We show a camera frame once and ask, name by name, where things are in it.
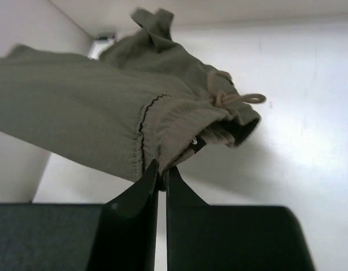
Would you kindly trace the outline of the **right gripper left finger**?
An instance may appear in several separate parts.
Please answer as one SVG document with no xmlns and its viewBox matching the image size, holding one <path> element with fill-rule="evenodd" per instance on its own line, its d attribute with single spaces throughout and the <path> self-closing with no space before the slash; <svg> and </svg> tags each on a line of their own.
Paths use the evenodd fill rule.
<svg viewBox="0 0 348 271">
<path fill-rule="evenodd" d="M 153 270 L 157 176 L 105 204 L 0 203 L 0 270 Z"/>
</svg>

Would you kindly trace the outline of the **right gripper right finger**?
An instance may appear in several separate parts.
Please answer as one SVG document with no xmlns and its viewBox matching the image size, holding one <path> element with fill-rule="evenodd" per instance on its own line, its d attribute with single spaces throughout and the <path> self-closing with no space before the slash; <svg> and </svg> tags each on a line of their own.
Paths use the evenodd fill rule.
<svg viewBox="0 0 348 271">
<path fill-rule="evenodd" d="M 314 270 L 302 228 L 284 206 L 210 205 L 166 174 L 168 270 Z"/>
</svg>

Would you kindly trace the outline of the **olive green shorts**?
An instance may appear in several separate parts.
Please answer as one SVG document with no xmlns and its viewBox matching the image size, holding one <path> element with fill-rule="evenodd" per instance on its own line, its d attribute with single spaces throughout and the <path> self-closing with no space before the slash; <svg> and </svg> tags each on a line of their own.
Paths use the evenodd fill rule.
<svg viewBox="0 0 348 271">
<path fill-rule="evenodd" d="M 175 42 L 173 18 L 136 9 L 139 31 L 98 59 L 15 46 L 0 58 L 0 132 L 132 182 L 153 160 L 163 174 L 207 144 L 239 146 L 265 96 Z"/>
</svg>

